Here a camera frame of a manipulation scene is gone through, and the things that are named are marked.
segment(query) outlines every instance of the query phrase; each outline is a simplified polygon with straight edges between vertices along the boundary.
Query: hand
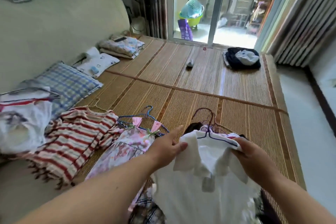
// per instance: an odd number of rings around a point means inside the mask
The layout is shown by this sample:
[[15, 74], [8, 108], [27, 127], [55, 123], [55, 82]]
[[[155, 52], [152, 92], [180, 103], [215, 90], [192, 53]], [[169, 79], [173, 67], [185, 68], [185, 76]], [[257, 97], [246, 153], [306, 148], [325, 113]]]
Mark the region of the hand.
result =
[[245, 138], [235, 139], [243, 152], [232, 150], [243, 166], [246, 174], [263, 189], [272, 187], [273, 181], [284, 178], [268, 154], [258, 145]]
[[188, 144], [185, 142], [176, 144], [174, 141], [182, 128], [183, 125], [175, 128], [169, 134], [155, 139], [153, 144], [145, 153], [145, 155], [152, 159], [154, 164], [154, 171], [169, 165], [169, 163], [173, 161], [177, 154], [184, 151], [188, 147]]

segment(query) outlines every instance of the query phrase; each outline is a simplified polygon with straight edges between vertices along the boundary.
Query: red and white striped shirt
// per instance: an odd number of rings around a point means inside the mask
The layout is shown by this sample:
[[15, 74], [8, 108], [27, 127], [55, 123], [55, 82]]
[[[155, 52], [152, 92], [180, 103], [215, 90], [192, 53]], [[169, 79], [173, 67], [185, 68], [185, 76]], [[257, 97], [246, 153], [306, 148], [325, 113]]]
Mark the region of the red and white striped shirt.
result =
[[109, 147], [120, 136], [117, 120], [112, 110], [96, 113], [88, 107], [72, 108], [49, 123], [47, 143], [28, 159], [43, 174], [69, 184], [94, 150]]

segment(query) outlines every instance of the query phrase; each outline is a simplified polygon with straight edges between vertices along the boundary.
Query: beige headboard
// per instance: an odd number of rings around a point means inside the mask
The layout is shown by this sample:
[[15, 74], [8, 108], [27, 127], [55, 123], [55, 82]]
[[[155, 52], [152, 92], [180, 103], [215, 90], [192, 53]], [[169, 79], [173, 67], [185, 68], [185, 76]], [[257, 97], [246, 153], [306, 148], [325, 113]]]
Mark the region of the beige headboard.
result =
[[121, 0], [0, 0], [0, 92], [58, 60], [72, 64], [111, 34], [129, 30]]

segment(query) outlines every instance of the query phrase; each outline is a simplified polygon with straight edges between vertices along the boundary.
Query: striped curtain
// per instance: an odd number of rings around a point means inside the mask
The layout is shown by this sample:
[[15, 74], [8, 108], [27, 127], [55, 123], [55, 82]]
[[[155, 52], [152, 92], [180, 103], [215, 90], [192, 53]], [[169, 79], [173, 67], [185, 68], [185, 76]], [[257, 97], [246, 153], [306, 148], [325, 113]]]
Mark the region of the striped curtain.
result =
[[336, 28], [336, 0], [296, 0], [268, 52], [278, 64], [305, 67]]
[[140, 10], [145, 17], [147, 35], [167, 39], [166, 0], [140, 0]]

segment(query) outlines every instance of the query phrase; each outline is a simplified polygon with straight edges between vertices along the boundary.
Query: person's left hand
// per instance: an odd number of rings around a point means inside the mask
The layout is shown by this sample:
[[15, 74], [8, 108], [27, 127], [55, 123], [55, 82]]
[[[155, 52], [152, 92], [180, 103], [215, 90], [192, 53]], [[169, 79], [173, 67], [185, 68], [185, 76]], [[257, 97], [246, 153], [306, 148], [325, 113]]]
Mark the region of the person's left hand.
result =
[[188, 147], [186, 142], [176, 144], [174, 141], [182, 128], [183, 125], [175, 128], [165, 136], [157, 138], [146, 151], [145, 155], [153, 160], [155, 170], [169, 165], [177, 154]]

